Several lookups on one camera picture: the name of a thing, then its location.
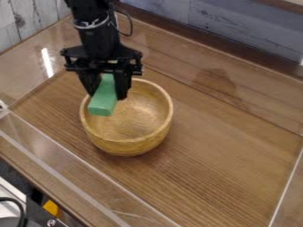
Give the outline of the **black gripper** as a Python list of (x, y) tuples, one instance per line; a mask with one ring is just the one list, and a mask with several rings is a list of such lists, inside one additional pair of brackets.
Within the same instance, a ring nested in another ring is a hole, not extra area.
[(141, 52), (121, 43), (120, 31), (115, 25), (75, 26), (75, 29), (80, 45), (60, 51), (67, 70), (77, 71), (79, 80), (91, 96), (101, 82), (100, 72), (123, 70), (113, 73), (113, 79), (117, 100), (125, 99), (131, 89), (131, 76), (141, 75)]

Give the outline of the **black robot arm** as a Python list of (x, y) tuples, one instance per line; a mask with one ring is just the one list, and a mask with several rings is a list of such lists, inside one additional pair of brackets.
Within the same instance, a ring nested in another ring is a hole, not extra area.
[(140, 51), (120, 41), (116, 9), (112, 0), (64, 0), (72, 12), (72, 26), (79, 32), (80, 45), (60, 51), (65, 69), (73, 71), (87, 93), (93, 96), (101, 74), (113, 74), (117, 100), (128, 96), (131, 78), (141, 75)]

